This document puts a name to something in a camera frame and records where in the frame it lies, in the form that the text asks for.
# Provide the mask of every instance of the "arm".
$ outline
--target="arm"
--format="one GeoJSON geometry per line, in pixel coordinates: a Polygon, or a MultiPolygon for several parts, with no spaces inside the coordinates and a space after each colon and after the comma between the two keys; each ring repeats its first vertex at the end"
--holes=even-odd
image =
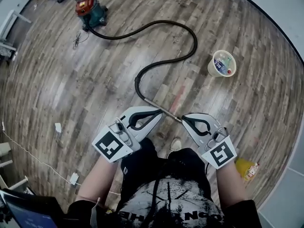
{"type": "Polygon", "coordinates": [[[222,209],[248,200],[242,178],[233,161],[217,170],[217,182],[222,209]]]}
{"type": "Polygon", "coordinates": [[[118,163],[109,163],[103,156],[100,156],[93,169],[82,183],[76,201],[87,200],[105,204],[118,163]]]}

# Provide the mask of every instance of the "wooden floor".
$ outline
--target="wooden floor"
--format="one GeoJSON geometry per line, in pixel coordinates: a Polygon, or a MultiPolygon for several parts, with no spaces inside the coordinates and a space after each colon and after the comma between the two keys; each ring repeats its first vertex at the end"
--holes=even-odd
{"type": "MultiPolygon", "coordinates": [[[[100,0],[109,8],[108,24],[98,31],[121,35],[157,19],[186,24],[198,37],[194,56],[148,72],[144,95],[181,116],[204,112],[228,128],[240,156],[258,162],[260,170],[247,185],[259,206],[268,196],[293,149],[304,105],[303,65],[275,26],[246,0],[100,0]],[[213,78],[207,64],[219,49],[237,62],[231,78],[213,78]]],[[[186,54],[192,45],[178,27],[155,26],[120,41],[89,35],[73,50],[82,23],[75,1],[33,1],[24,14],[33,20],[19,54],[0,66],[0,114],[6,133],[69,180],[81,183],[99,154],[91,146],[98,131],[129,106],[146,105],[135,93],[134,78],[149,63],[186,54]],[[62,133],[55,132],[61,123],[62,133]]],[[[16,25],[14,31],[23,30],[16,25]]],[[[160,157],[173,138],[196,149],[181,124],[164,117],[150,134],[160,157]]],[[[2,141],[7,138],[2,134],[2,141]]],[[[19,177],[31,188],[55,196],[67,209],[79,187],[59,178],[11,143],[19,177]]],[[[214,169],[208,178],[218,202],[214,169]]],[[[117,171],[111,191],[119,192],[117,171]]],[[[109,194],[112,207],[119,196],[109,194]]]]}

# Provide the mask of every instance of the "black t-shirt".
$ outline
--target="black t-shirt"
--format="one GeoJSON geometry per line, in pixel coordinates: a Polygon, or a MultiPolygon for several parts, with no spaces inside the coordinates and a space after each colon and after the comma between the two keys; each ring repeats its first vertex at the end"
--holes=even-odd
{"type": "MultiPolygon", "coordinates": [[[[139,228],[151,208],[154,183],[139,187],[115,213],[106,214],[99,206],[95,207],[95,203],[81,200],[70,205],[68,215],[88,227],[95,223],[99,228],[139,228]]],[[[261,224],[253,200],[221,210],[204,196],[204,190],[195,181],[167,176],[158,184],[155,212],[148,227],[260,228],[261,224]]]]}

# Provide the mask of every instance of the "vacuum cleaner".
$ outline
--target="vacuum cleaner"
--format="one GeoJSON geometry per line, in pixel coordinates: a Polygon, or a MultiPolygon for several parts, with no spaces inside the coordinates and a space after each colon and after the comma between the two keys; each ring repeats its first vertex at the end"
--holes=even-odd
{"type": "Polygon", "coordinates": [[[108,8],[106,6],[100,6],[98,0],[76,0],[76,14],[83,21],[82,29],[86,32],[89,31],[89,27],[94,28],[99,25],[106,25],[106,12],[108,8]],[[90,17],[88,26],[86,25],[85,18],[90,17]]]}

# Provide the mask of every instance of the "black hose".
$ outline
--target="black hose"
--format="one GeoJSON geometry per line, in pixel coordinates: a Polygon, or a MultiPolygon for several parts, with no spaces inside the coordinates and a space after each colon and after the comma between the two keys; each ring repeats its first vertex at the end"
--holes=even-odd
{"type": "Polygon", "coordinates": [[[175,59],[169,59],[169,60],[164,60],[164,61],[159,61],[159,62],[155,62],[155,63],[151,63],[150,65],[144,67],[139,73],[138,75],[136,76],[135,78],[135,91],[136,93],[138,94],[138,96],[142,99],[142,100],[145,100],[145,97],[142,95],[140,89],[139,89],[139,84],[141,82],[141,78],[142,76],[148,72],[149,70],[151,70],[152,68],[155,68],[159,65],[163,65],[163,64],[168,64],[168,63],[177,63],[177,62],[180,62],[180,61],[183,61],[189,57],[191,57],[196,49],[198,48],[198,39],[196,37],[196,35],[194,34],[193,30],[190,29],[188,26],[185,26],[183,24],[180,24],[178,22],[175,22],[175,21],[170,21],[170,20],[157,20],[157,21],[153,21],[151,23],[148,23],[144,26],[142,26],[141,28],[129,33],[129,34],[125,34],[125,35],[122,35],[122,36],[116,36],[116,37],[110,37],[110,36],[104,36],[102,34],[99,34],[98,32],[96,32],[95,30],[93,30],[93,28],[89,25],[89,17],[86,17],[84,20],[85,20],[85,25],[87,26],[87,28],[96,36],[102,38],[102,39],[107,39],[107,40],[120,40],[120,39],[124,39],[124,38],[127,38],[127,37],[130,37],[132,35],[135,35],[141,31],[143,31],[144,29],[147,29],[148,27],[152,26],[152,25],[156,25],[156,24],[171,24],[171,25],[176,25],[176,26],[179,26],[179,27],[182,27],[184,28],[185,30],[187,30],[193,37],[193,41],[194,41],[194,46],[192,48],[192,50],[182,56],[182,57],[178,57],[178,58],[175,58],[175,59]]]}

